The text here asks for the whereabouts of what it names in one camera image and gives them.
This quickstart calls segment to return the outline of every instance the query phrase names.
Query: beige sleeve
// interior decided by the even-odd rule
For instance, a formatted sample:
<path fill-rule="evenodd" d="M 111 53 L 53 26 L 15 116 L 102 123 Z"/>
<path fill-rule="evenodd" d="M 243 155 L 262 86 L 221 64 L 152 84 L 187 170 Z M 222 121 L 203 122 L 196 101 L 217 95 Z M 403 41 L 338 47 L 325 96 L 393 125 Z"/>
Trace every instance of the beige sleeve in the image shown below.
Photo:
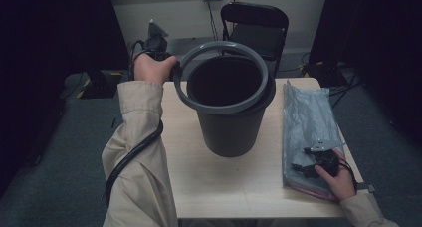
<path fill-rule="evenodd" d="M 149 82 L 118 85 L 123 124 L 103 151 L 105 177 L 147 136 L 162 115 L 163 87 Z M 165 149 L 159 138 L 120 174 L 111 191 L 104 226 L 177 226 Z"/>
<path fill-rule="evenodd" d="M 355 227 L 398 226 L 385 219 L 372 194 L 357 194 L 340 202 L 347 219 Z"/>

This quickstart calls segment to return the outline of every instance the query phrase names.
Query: wooden table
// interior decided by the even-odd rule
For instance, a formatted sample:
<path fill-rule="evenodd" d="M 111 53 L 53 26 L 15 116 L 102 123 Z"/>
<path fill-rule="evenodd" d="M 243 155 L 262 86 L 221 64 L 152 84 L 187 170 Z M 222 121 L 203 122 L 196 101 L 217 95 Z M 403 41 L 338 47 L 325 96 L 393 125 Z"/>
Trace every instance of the wooden table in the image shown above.
<path fill-rule="evenodd" d="M 321 218 L 343 217 L 338 204 L 300 193 L 282 180 L 283 84 L 267 107 L 254 147 L 227 158 L 205 145 L 196 111 L 164 85 L 163 142 L 177 217 L 185 218 Z M 319 89 L 317 80 L 290 79 L 300 89 Z M 362 181 L 345 147 L 357 181 Z"/>

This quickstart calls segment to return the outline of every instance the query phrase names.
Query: black chair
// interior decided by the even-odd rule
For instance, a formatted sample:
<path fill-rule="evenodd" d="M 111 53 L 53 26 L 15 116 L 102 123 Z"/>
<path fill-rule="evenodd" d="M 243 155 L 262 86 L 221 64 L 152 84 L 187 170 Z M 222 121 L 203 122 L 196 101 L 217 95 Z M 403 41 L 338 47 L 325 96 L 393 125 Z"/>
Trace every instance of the black chair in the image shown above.
<path fill-rule="evenodd" d="M 233 41 L 255 50 L 264 60 L 277 61 L 279 69 L 288 33 L 289 18 L 279 8 L 244 2 L 232 2 L 221 9 L 223 40 Z M 234 24 L 229 34 L 226 22 Z"/>

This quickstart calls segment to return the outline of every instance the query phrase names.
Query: plastic bag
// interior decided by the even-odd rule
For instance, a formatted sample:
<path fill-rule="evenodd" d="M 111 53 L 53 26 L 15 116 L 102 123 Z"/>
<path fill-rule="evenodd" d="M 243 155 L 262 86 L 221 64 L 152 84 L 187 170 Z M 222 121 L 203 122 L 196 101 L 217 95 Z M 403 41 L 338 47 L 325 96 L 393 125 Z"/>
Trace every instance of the plastic bag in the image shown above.
<path fill-rule="evenodd" d="M 303 150 L 319 139 L 341 141 L 328 96 L 328 89 L 300 90 L 289 81 L 284 85 L 283 177 L 284 184 L 298 191 L 336 200 L 322 178 L 305 178 L 292 168 L 292 163 L 302 166 L 316 163 Z M 344 153 L 342 147 L 337 149 Z"/>

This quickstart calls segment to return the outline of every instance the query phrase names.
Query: hand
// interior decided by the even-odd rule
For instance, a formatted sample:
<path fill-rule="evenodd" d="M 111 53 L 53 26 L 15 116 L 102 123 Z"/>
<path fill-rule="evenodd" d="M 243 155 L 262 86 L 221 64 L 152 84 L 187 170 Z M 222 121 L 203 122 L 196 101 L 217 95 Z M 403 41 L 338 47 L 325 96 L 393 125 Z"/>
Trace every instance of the hand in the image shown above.
<path fill-rule="evenodd" d="M 338 158 L 345 160 L 345 157 L 341 152 L 338 150 L 334 150 L 334 152 Z M 334 193 L 340 201 L 356 195 L 351 174 L 344 166 L 338 168 L 338 175 L 336 177 L 332 177 L 319 165 L 316 165 L 315 170 L 316 173 L 328 183 L 332 193 Z"/>
<path fill-rule="evenodd" d="M 168 80 L 171 68 L 176 63 L 177 59 L 174 56 L 158 62 L 147 54 L 141 54 L 134 61 L 134 79 L 136 81 L 150 81 L 163 85 Z"/>

